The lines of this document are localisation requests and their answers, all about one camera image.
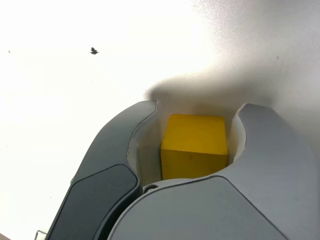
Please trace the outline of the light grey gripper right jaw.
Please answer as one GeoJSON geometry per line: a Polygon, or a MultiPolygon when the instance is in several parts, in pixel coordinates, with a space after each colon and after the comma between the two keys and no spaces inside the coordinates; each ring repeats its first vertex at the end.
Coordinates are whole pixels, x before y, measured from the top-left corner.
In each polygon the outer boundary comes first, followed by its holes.
{"type": "Polygon", "coordinates": [[[305,139],[273,109],[244,104],[231,165],[156,188],[119,217],[111,240],[317,240],[320,174],[305,139]]]}

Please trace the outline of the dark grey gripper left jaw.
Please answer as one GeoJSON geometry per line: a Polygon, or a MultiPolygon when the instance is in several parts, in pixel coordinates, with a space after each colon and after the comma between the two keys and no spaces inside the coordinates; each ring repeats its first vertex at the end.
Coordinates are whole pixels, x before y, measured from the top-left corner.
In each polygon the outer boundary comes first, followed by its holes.
{"type": "Polygon", "coordinates": [[[88,148],[52,222],[48,240],[105,240],[120,214],[162,178],[159,101],[111,119],[88,148]]]}

